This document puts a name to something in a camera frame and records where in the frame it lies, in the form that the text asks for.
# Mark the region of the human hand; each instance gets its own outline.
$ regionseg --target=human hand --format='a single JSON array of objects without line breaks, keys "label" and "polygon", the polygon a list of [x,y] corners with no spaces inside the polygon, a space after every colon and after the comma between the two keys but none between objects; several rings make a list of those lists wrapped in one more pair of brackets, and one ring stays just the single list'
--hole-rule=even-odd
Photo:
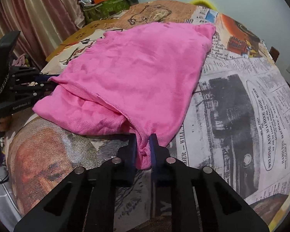
[{"label": "human hand", "polygon": [[0,132],[6,132],[12,122],[12,116],[0,118]]}]

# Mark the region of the pile of clothes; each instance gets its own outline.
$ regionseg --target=pile of clothes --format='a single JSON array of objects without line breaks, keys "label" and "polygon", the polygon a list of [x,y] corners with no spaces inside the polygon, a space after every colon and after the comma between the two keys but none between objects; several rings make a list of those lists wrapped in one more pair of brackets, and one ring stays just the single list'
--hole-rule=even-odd
[{"label": "pile of clothes", "polygon": [[104,33],[58,77],[33,110],[79,135],[135,133],[137,167],[151,165],[148,137],[166,146],[178,132],[216,28],[150,23]]}]

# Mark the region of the colorful fabric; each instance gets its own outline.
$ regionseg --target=colorful fabric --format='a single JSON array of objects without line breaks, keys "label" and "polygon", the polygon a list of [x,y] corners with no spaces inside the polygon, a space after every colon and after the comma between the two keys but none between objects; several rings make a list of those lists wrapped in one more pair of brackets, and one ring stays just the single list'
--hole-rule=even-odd
[{"label": "colorful fabric", "polygon": [[151,23],[104,39],[73,59],[53,94],[36,103],[41,117],[79,135],[135,133],[137,167],[150,167],[148,137],[166,146],[183,122],[216,28]]}]

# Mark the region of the pink sweater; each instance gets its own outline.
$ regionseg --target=pink sweater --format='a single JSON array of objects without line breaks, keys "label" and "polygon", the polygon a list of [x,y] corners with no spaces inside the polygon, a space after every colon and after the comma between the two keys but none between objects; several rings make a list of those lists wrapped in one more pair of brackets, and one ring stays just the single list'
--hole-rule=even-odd
[{"label": "pink sweater", "polygon": [[151,165],[148,137],[178,132],[215,33],[212,24],[158,23],[111,31],[69,62],[33,110],[79,135],[135,133],[137,167]]}]

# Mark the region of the black cable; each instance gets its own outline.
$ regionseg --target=black cable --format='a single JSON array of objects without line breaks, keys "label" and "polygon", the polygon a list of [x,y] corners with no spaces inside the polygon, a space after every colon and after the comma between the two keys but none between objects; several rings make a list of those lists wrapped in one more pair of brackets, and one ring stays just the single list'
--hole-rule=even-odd
[{"label": "black cable", "polygon": [[[3,149],[4,149],[4,142],[1,140],[1,138],[0,138],[0,153],[1,153],[1,151],[3,151]],[[4,164],[4,162],[6,161],[6,159],[4,159],[1,163],[0,163],[0,166],[6,166],[6,164]]]},{"label": "black cable", "polygon": [[6,183],[6,182],[8,182],[8,180],[9,180],[9,178],[8,178],[8,174],[4,177],[4,179],[2,180],[2,181],[0,181],[0,185],[1,184],[4,184],[4,183]]}]

